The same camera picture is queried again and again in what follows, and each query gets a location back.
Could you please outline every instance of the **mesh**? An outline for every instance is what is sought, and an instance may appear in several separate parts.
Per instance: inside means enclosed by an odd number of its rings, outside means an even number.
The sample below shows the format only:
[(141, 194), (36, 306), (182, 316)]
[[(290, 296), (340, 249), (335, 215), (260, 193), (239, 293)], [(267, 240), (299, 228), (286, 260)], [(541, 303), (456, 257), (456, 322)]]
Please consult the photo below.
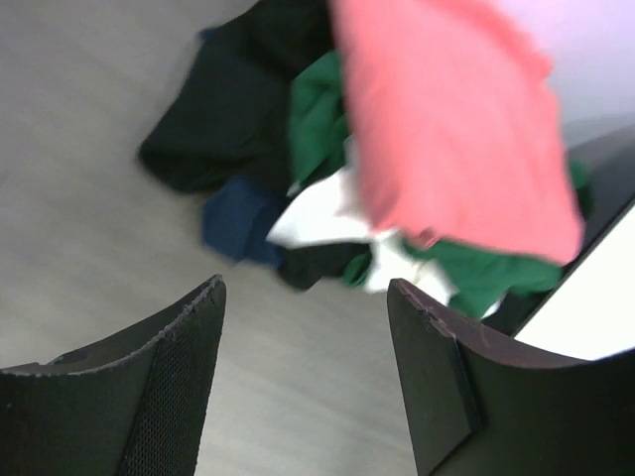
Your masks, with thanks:
[(194, 474), (218, 348), (211, 321), (193, 310), (159, 342), (119, 476)]

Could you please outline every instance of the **white surface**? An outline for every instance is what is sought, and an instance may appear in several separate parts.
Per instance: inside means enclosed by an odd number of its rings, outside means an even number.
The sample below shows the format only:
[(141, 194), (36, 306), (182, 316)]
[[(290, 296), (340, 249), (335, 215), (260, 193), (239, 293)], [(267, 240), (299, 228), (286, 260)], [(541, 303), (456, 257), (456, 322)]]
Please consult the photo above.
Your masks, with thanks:
[(369, 243), (374, 238), (358, 198), (355, 169), (349, 167), (303, 190), (267, 236), (271, 243), (291, 249)]
[(551, 352), (596, 360), (635, 347), (635, 208), (517, 335)]

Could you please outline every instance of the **clothing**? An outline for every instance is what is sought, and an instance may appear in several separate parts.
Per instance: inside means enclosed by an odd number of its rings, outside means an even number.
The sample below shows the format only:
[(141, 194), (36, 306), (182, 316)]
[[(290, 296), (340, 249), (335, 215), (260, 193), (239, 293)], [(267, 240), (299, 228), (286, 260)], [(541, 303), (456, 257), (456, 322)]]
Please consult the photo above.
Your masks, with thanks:
[(306, 188), (344, 165), (350, 135), (344, 114), (339, 57), (330, 52), (293, 82), (289, 137), (294, 180)]
[(485, 0), (330, 6), (373, 230), (571, 261), (583, 222), (531, 39)]
[[(589, 211), (587, 176), (571, 162), (571, 180)], [(527, 294), (552, 289), (560, 280), (559, 266), (536, 257), (502, 254), (449, 241), (428, 250), (402, 248), (395, 231), (373, 234), (356, 194), (353, 167), (345, 167), (298, 195), (272, 227), (267, 239), (288, 248), (326, 243), (370, 243), (372, 259), (364, 289), (383, 292), (393, 278), (404, 278), (433, 298), (473, 318), (481, 318), (508, 292)]]
[(200, 37), (179, 96), (141, 145), (142, 164), (179, 192), (241, 174), (286, 193), (291, 81), (333, 48), (324, 0), (261, 0)]
[(275, 223), (267, 240), (286, 248), (372, 241), (357, 194), (354, 169), (344, 168), (302, 191)]
[(403, 278), (447, 305), (456, 289), (443, 268), (431, 260), (414, 259), (402, 249), (401, 243), (398, 233), (373, 241), (370, 245), (373, 261), (364, 289), (368, 293), (385, 293), (390, 280)]
[(283, 257), (266, 237), (286, 204), (247, 178), (233, 177), (203, 206), (202, 241), (234, 262), (250, 260), (278, 268)]
[(299, 291), (310, 289), (321, 278), (340, 278), (355, 287), (364, 276), (368, 245), (336, 243), (287, 250), (282, 248), (283, 264), (278, 276)]
[(439, 241), (428, 250), (404, 242), (417, 260), (434, 260), (458, 292), (448, 306), (469, 317), (480, 318), (507, 292), (526, 296), (554, 288), (562, 272), (557, 265), (522, 255), (500, 255), (477, 248)]

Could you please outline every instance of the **floor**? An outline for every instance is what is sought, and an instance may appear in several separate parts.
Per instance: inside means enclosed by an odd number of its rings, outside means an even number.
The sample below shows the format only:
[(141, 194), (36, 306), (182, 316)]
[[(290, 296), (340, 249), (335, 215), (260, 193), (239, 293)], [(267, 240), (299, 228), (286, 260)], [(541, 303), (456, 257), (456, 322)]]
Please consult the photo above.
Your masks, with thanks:
[(196, 31), (250, 3), (0, 3), (0, 367), (49, 361), (221, 273), (196, 474), (415, 475), (384, 297), (298, 296), (228, 266), (199, 245), (200, 203), (135, 162)]

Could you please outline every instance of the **blue cloth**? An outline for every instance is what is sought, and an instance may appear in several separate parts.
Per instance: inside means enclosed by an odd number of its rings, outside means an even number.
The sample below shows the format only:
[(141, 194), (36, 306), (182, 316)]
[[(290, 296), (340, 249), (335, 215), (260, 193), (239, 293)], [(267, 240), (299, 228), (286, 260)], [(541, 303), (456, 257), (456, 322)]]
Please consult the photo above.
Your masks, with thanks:
[(286, 200), (247, 178), (231, 178), (203, 206), (203, 243), (235, 262), (249, 260), (280, 268), (279, 248), (267, 241), (267, 234), (282, 215)]

